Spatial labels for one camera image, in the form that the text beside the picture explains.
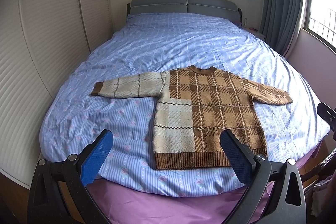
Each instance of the knit sweater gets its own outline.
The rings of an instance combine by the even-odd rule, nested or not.
[[[219,142],[224,129],[254,154],[267,155],[253,99],[270,105],[293,102],[281,89],[214,67],[195,66],[99,82],[91,95],[159,98],[153,132],[159,170],[230,166]]]

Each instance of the headboard cushion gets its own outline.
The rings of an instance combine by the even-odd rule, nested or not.
[[[240,23],[241,17],[235,3],[228,0],[188,0],[188,13],[221,17]]]
[[[157,4],[187,4],[187,0],[132,0],[131,8]]]
[[[187,0],[132,0],[132,15],[141,13],[187,13]]]
[[[127,15],[142,13],[194,13],[226,18],[241,27],[241,10],[228,0],[132,0]]]

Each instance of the sweater cuff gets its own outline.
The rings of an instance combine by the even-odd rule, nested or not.
[[[286,99],[288,100],[288,103],[293,103],[293,99],[289,96],[289,93],[287,91],[285,91],[285,96]]]
[[[91,92],[91,95],[99,95],[99,92],[103,88],[104,82],[98,82],[94,85],[93,91]]]

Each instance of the ribbed hem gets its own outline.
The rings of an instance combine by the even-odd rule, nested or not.
[[[99,95],[99,92],[103,88],[104,82],[98,82],[94,85],[93,91],[91,92],[91,95]]]
[[[293,99],[289,96],[289,93],[287,91],[285,91],[285,96],[289,103],[293,103]]]
[[[267,156],[267,148],[252,149],[253,154]],[[231,166],[224,152],[155,153],[156,169],[192,169]]]

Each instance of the blue gripper pad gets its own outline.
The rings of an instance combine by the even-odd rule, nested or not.
[[[220,135],[220,146],[236,173],[239,181],[250,185],[253,179],[255,161],[246,148],[239,142],[231,130],[224,130]]]
[[[81,181],[84,186],[92,183],[113,146],[113,134],[106,130],[81,167]]]

